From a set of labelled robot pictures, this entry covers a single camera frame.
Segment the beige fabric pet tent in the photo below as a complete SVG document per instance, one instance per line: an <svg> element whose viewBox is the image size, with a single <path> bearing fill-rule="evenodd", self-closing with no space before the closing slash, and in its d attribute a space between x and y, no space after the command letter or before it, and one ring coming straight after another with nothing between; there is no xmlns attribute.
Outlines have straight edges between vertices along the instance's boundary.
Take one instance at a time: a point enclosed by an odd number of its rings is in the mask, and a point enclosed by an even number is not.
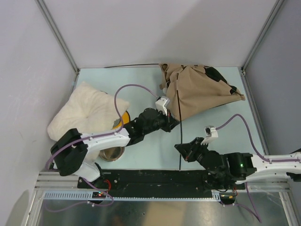
<svg viewBox="0 0 301 226"><path fill-rule="evenodd" d="M182 121L205 110L246 99L214 67L173 63L162 63L159 66L162 71L161 84L170 81L165 94L170 100L167 109L178 121L177 74Z"/></svg>

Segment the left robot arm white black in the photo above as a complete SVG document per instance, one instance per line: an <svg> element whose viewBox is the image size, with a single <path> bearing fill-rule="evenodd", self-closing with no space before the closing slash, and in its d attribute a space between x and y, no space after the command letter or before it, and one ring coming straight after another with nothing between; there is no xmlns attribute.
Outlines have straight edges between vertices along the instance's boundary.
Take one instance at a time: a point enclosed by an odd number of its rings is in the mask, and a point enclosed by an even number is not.
<svg viewBox="0 0 301 226"><path fill-rule="evenodd" d="M147 108L138 117L114 129L99 134L84 135L76 128L68 130L51 148L54 163L62 177L76 175L94 188L104 184L100 166L88 158L89 154L113 148L135 145L157 130L171 132L180 122L171 113Z"/></svg>

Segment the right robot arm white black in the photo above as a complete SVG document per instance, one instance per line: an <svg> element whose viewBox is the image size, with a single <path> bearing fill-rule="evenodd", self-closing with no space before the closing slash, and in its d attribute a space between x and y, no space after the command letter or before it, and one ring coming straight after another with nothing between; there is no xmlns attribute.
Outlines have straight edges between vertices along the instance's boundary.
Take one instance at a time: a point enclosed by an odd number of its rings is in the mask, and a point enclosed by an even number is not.
<svg viewBox="0 0 301 226"><path fill-rule="evenodd" d="M186 162L196 161L204 168L207 175L203 180L212 188L226 190L234 185L263 179L301 180L300 152L289 154L284 160L280 159L280 155L274 155L271 160L264 161L256 154L219 154L209 150L208 145L213 140L197 137L189 143L174 145Z"/></svg>

